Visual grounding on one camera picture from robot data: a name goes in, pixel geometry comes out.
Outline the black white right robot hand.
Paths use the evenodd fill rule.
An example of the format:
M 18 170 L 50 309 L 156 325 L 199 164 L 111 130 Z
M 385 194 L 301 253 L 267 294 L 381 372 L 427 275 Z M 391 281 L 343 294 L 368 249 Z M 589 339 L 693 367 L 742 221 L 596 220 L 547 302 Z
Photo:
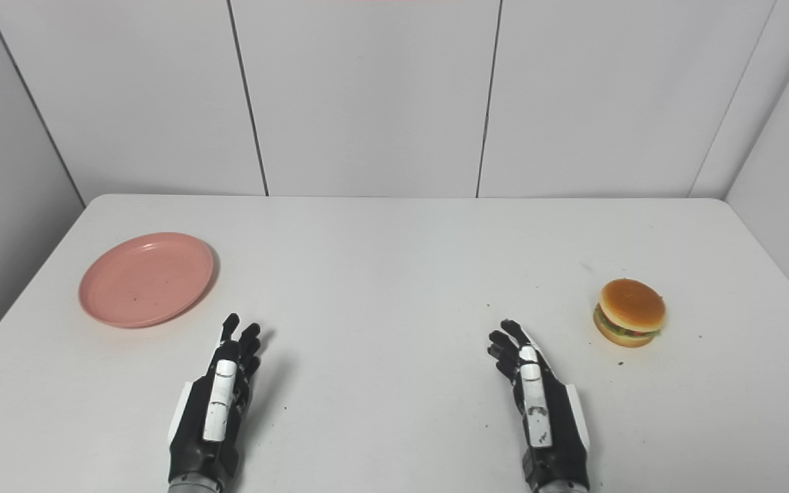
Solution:
M 510 381 L 522 418 L 522 468 L 532 492 L 588 492 L 588 427 L 579 395 L 557 378 L 538 344 L 514 320 L 488 335 L 488 354 Z

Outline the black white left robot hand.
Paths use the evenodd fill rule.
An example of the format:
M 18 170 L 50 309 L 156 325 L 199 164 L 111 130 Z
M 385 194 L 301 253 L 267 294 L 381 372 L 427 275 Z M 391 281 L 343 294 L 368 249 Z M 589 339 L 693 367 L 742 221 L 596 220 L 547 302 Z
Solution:
M 239 466 L 238 435 L 260 367 L 260 326 L 238 339 L 237 313 L 223 321 L 221 337 L 204 375 L 179 397 L 169 438 L 169 492 L 225 492 Z

